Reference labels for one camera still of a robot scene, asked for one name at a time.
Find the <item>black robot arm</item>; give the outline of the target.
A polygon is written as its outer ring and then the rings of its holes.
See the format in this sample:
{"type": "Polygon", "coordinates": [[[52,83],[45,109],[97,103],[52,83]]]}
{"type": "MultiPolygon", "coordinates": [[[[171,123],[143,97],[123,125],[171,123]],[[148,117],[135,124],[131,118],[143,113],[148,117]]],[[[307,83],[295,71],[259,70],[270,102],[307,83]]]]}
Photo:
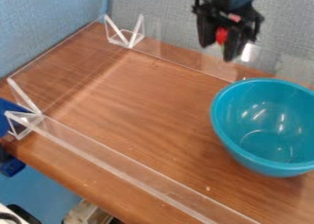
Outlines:
{"type": "Polygon", "coordinates": [[[221,47],[223,61],[231,62],[241,55],[248,42],[255,42],[263,15],[252,6],[254,0],[195,0],[199,43],[221,47]]]}

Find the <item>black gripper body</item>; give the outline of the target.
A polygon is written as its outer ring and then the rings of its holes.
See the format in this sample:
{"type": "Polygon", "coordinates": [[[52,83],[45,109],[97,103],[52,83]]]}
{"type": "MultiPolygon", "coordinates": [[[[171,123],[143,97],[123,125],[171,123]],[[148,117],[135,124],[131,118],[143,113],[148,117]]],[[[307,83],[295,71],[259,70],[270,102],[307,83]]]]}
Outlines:
{"type": "Polygon", "coordinates": [[[207,16],[219,27],[237,26],[247,31],[247,38],[256,40],[264,20],[252,6],[254,0],[195,0],[192,13],[207,16]]]}

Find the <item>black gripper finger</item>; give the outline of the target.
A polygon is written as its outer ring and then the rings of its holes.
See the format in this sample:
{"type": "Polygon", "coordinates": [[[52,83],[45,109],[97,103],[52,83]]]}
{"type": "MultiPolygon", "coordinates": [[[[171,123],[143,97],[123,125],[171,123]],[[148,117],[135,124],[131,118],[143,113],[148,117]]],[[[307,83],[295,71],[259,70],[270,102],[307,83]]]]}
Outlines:
{"type": "Polygon", "coordinates": [[[229,28],[223,49],[223,61],[229,62],[241,55],[247,45],[247,34],[239,28],[229,28]]]}
{"type": "Polygon", "coordinates": [[[216,42],[216,23],[204,15],[197,15],[197,35],[203,48],[216,42]]]}

